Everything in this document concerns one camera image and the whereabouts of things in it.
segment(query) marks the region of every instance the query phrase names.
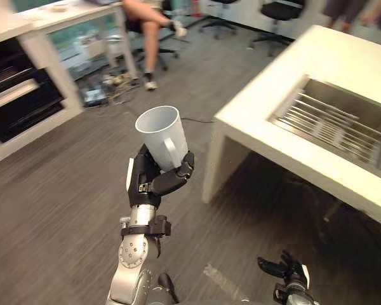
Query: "black office chair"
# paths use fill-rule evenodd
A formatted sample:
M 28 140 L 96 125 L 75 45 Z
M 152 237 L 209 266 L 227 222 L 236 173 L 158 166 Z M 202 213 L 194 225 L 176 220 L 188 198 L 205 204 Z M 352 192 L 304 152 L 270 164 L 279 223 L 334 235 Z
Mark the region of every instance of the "black office chair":
M 171 15 L 168 14 L 170 11 L 173 11 L 171 1 L 170 0 L 164 0 L 163 1 L 163 15 L 167 18 L 171 18 Z M 129 20 L 126 21 L 126 28 L 128 31 L 132 31 L 138 34 L 143 34 L 140 23 L 136 22 L 130 22 Z M 168 66 L 166 65 L 165 60 L 162 58 L 161 54 L 163 53 L 170 53 L 173 55 L 174 58 L 179 58 L 179 53 L 177 50 L 171 50 L 171 49 L 164 49 L 159 48 L 158 49 L 158 62 L 161 64 L 164 71 L 168 70 Z M 138 48 L 133 51 L 133 54 L 138 56 L 137 63 L 139 64 L 141 61 L 144 60 L 145 54 L 144 54 L 144 48 Z
M 278 35 L 278 23 L 279 21 L 288 21 L 299 18 L 300 14 L 304 10 L 306 0 L 284 0 L 282 3 L 273 1 L 271 3 L 265 3 L 261 7 L 261 14 L 273 19 L 272 32 L 260 33 L 257 39 L 254 39 L 250 43 L 250 48 L 254 48 L 254 43 L 259 41 L 270 41 L 269 53 L 270 57 L 274 53 L 274 44 L 272 42 L 281 43 L 288 46 L 291 42 L 285 40 L 281 35 Z
M 230 24 L 230 22 L 226 21 L 226 20 L 223 20 L 223 15 L 224 15 L 224 10 L 226 10 L 227 8 L 229 8 L 229 4 L 231 3 L 235 3 L 236 1 L 239 1 L 239 0 L 211 0 L 213 2 L 218 2 L 218 3 L 222 3 L 222 9 L 219 11 L 219 14 L 218 14 L 218 17 L 220 19 L 216 19 L 208 24 L 205 24 L 203 25 L 200 29 L 199 29 L 199 32 L 202 33 L 203 32 L 203 29 L 207 28 L 207 27 L 216 27 L 216 34 L 215 34 L 215 39 L 218 39 L 219 38 L 219 33 L 220 33 L 220 28 L 221 27 L 226 27 L 230 30 L 232 30 L 232 34 L 233 35 L 236 35 L 236 28 Z

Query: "white mug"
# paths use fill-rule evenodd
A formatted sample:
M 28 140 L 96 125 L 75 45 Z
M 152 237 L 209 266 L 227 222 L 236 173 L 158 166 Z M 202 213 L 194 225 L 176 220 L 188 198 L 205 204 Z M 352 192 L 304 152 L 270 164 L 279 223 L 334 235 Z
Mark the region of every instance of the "white mug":
M 177 108 L 159 106 L 145 111 L 136 120 L 135 128 L 163 171 L 180 167 L 188 145 Z

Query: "white sneaker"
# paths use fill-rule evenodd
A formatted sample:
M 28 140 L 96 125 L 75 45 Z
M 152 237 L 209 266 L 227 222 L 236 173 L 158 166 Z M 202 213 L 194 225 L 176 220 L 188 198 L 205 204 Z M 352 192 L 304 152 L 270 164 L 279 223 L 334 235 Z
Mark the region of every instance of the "white sneaker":
M 188 30 L 178 20 L 173 21 L 173 28 L 175 29 L 175 36 L 178 39 L 183 38 L 188 33 Z
M 153 91 L 158 88 L 157 83 L 154 81 L 152 73 L 144 73 L 144 86 L 148 91 Z

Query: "metal grate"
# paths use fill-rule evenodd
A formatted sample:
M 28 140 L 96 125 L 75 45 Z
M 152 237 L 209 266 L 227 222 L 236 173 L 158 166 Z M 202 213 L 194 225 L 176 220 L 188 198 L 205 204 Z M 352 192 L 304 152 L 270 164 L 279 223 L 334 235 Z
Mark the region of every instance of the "metal grate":
M 375 164 L 381 133 L 358 122 L 358 117 L 302 92 L 278 121 L 307 133 L 365 163 Z

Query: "person's leg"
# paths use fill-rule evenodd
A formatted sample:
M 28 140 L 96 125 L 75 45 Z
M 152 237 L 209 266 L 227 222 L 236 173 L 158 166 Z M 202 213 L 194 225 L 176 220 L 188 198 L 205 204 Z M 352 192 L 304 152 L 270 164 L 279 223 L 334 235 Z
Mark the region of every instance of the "person's leg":
M 337 19 L 330 18 L 327 27 L 329 29 L 332 29 L 335 26 L 336 21 L 337 21 Z
M 161 27 L 168 27 L 170 25 L 170 19 L 151 8 L 148 4 L 137 0 L 122 0 L 122 3 L 128 18 L 157 22 Z
M 327 0 L 323 14 L 330 17 L 327 27 L 332 29 L 345 10 L 347 0 Z
M 143 21 L 141 27 L 144 34 L 145 87 L 147 90 L 155 90 L 157 83 L 154 81 L 154 69 L 158 58 L 158 32 L 161 26 L 157 22 Z
M 159 24 L 153 21 L 142 22 L 142 30 L 144 33 L 144 51 L 145 51 L 145 69 L 149 72 L 154 72 L 155 63 L 158 57 L 158 31 Z
M 159 24 L 161 27 L 167 27 L 176 33 L 178 38 L 184 37 L 187 30 L 184 29 L 179 21 L 172 21 L 166 18 L 160 11 L 151 8 L 146 3 L 142 3 L 138 0 L 121 0 L 123 4 L 123 10 L 126 13 L 127 18 L 130 20 L 141 19 L 144 21 L 153 21 Z
M 350 0 L 345 10 L 345 20 L 342 27 L 342 32 L 348 33 L 351 28 L 351 24 L 360 12 L 363 10 L 368 0 Z

